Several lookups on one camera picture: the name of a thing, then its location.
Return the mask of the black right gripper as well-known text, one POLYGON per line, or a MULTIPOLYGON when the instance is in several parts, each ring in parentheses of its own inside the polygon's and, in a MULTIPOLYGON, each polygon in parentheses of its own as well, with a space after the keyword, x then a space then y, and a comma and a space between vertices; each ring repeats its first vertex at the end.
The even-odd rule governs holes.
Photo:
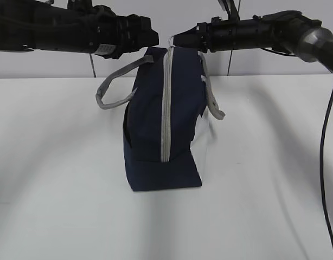
POLYGON ((201 22, 188 31, 173 36, 173 44, 177 47, 197 49, 203 53, 214 53, 214 27, 221 21, 219 16, 213 17, 210 23, 201 22))

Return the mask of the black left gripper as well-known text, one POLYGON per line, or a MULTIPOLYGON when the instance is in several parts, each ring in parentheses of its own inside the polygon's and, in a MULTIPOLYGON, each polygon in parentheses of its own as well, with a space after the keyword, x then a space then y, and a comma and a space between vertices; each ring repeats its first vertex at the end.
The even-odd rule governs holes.
POLYGON ((152 29, 151 19, 135 14, 118 16, 109 7, 96 5, 94 55, 119 59, 122 54, 159 45, 159 36, 152 29))

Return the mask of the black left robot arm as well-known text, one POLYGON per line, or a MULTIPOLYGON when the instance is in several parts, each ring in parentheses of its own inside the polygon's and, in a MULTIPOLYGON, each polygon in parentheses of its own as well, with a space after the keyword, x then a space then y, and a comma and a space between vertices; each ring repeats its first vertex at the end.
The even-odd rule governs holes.
POLYGON ((119 16, 105 5, 68 1, 0 1, 0 51, 84 53, 118 59, 159 44, 151 19, 119 16))

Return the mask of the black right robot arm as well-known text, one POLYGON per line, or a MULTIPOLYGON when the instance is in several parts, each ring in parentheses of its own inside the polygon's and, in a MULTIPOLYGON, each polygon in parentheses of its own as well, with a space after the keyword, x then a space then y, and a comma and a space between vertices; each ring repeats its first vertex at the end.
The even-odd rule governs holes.
POLYGON ((208 51, 266 49, 294 55, 301 60, 319 62, 333 73, 333 33, 317 19, 300 11, 282 11, 246 20, 198 23, 173 37, 177 47, 208 51))

